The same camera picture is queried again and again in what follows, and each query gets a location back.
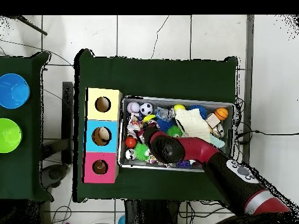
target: red ball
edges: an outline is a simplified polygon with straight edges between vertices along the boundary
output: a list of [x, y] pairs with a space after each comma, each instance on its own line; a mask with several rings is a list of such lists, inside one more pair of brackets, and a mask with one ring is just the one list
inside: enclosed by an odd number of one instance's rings
[[128, 136], [126, 139], [126, 145], [128, 148], [133, 148], [136, 146], [137, 140], [132, 136]]

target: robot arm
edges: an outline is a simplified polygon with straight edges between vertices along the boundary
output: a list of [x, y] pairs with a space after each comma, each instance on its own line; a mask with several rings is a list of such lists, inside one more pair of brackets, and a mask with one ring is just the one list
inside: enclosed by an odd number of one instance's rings
[[144, 132], [144, 140], [151, 153], [163, 163], [182, 160], [200, 162], [236, 215], [289, 211], [246, 167], [202, 139], [173, 138], [156, 127], [148, 127]]

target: dark green table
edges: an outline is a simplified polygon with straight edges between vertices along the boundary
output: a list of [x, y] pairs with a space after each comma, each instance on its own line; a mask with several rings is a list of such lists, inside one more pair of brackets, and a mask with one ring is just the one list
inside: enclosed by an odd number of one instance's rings
[[49, 54], [39, 52], [30, 58], [0, 57], [0, 76], [16, 73], [30, 86], [28, 101], [17, 109], [0, 106], [0, 118], [9, 118], [22, 129], [20, 145], [11, 153], [0, 153], [0, 198], [51, 201], [40, 183], [41, 161], [41, 68]]
[[204, 173], [120, 168], [114, 184], [82, 184], [85, 88], [118, 89], [123, 95], [235, 102], [237, 59], [171, 61], [94, 57], [87, 49], [75, 58], [75, 201], [84, 198], [223, 200]]

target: green bowl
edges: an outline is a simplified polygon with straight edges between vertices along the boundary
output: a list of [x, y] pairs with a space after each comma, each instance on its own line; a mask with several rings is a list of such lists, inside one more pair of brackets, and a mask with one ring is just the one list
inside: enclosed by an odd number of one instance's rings
[[0, 153], [9, 153], [19, 146], [22, 130], [12, 120], [0, 118]]

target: pink block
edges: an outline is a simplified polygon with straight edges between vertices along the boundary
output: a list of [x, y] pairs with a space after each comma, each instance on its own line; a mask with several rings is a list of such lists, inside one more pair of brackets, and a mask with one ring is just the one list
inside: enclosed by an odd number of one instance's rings
[[[104, 160], [107, 163], [107, 173], [96, 174], [92, 170], [92, 165], [97, 160]], [[84, 183], [109, 184], [115, 182], [116, 166], [118, 166], [116, 153], [87, 152], [83, 166], [85, 166]]]

